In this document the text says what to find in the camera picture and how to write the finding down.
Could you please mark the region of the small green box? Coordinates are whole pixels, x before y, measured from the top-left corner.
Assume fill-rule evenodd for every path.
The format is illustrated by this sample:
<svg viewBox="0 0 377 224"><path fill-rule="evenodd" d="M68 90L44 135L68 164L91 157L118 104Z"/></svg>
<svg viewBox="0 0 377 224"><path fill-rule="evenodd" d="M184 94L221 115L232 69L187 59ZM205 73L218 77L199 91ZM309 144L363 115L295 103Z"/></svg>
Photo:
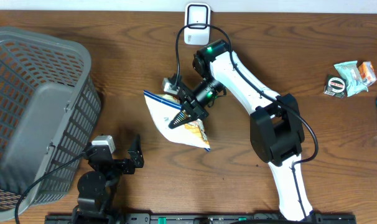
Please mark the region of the small green box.
<svg viewBox="0 0 377 224"><path fill-rule="evenodd" d="M323 89L323 94L334 96L337 98L346 97L346 83L345 80L333 75L328 75Z"/></svg>

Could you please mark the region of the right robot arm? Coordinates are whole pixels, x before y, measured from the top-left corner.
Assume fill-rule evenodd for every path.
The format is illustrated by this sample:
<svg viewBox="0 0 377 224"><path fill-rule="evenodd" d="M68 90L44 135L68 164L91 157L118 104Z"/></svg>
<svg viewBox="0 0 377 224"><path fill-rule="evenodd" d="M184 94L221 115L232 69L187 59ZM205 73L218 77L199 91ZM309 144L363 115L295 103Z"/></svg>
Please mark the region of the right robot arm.
<svg viewBox="0 0 377 224"><path fill-rule="evenodd" d="M174 129L205 119L205 106L229 90L250 116L250 141L257 156L271 169L279 196L279 211L286 220L305 221L313 208L307 198L301 164L304 131L311 130L301 117L297 100L280 95L259 81L240 61L230 42L218 40L198 50L193 68L203 78L193 90L179 73L168 78L164 90L179 97L180 112L169 123Z"/></svg>

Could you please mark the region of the teal tissue packet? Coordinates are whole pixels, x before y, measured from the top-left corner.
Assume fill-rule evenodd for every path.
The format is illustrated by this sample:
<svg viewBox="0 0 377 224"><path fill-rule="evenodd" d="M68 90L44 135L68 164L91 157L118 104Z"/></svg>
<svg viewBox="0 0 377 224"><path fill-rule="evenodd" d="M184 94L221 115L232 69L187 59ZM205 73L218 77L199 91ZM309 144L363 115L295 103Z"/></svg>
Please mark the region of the teal tissue packet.
<svg viewBox="0 0 377 224"><path fill-rule="evenodd" d="M345 80L347 97L368 91L368 87L363 83L359 69L356 66L357 62L358 61L355 60L334 65L339 75Z"/></svg>

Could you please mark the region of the yellow snack bag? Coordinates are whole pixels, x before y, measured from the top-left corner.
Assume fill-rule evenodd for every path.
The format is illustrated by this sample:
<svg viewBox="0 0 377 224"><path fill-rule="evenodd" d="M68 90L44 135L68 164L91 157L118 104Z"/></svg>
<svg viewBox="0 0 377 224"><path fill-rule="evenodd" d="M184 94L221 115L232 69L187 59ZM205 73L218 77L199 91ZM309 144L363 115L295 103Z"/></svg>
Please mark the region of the yellow snack bag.
<svg viewBox="0 0 377 224"><path fill-rule="evenodd" d="M168 94L156 95L144 90L146 105L160 133L170 142L211 150L201 119L182 111L180 101Z"/></svg>

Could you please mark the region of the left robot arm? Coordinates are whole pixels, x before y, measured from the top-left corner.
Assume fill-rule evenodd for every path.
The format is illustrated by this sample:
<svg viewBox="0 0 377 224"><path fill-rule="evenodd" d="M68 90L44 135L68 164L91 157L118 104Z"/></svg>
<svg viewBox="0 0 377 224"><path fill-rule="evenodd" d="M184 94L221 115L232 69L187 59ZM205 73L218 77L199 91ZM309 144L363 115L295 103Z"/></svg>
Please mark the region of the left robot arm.
<svg viewBox="0 0 377 224"><path fill-rule="evenodd" d="M70 223L121 223L124 216L111 208L124 174L134 174L144 166L140 135L128 149L129 158L114 159L116 146L113 137L100 135L89 142L83 158L93 169L83 174L77 184L78 205L73 209Z"/></svg>

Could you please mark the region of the small orange box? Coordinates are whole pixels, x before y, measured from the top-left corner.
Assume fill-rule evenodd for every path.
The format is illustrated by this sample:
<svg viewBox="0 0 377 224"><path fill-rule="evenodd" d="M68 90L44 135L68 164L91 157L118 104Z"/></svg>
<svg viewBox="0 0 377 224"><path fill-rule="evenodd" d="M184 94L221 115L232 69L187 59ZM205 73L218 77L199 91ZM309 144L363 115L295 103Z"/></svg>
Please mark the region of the small orange box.
<svg viewBox="0 0 377 224"><path fill-rule="evenodd" d="M377 77L371 62L363 62L358 69L361 79L366 86L371 86L377 81Z"/></svg>

